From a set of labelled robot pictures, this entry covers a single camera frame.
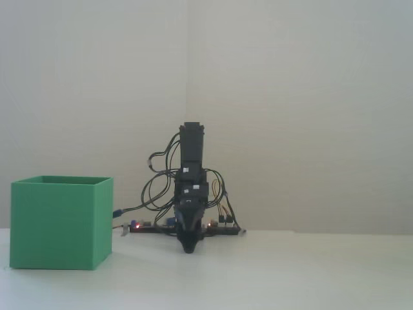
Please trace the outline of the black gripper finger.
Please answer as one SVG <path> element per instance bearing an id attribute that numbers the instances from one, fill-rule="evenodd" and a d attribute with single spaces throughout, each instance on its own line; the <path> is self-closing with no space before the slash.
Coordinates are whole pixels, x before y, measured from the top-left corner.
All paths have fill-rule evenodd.
<path id="1" fill-rule="evenodd" d="M 205 208 L 197 207 L 192 210 L 191 231 L 190 231 L 190 253 L 193 253 L 198 241 L 203 237 L 202 219 L 204 217 Z"/>
<path id="2" fill-rule="evenodd" d="M 185 213 L 180 207 L 175 207 L 174 212 L 176 217 L 177 239 L 180 241 L 184 252 L 190 254 L 190 236 L 187 230 Z"/>

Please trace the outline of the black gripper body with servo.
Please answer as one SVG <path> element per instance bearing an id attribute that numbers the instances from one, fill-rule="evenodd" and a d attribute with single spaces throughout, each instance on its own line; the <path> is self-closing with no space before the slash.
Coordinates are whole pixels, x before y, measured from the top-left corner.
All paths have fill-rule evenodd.
<path id="1" fill-rule="evenodd" d="M 184 161 L 181 164 L 175 175 L 173 202 L 175 207 L 185 203 L 207 206 L 207 173 L 201 161 Z"/>

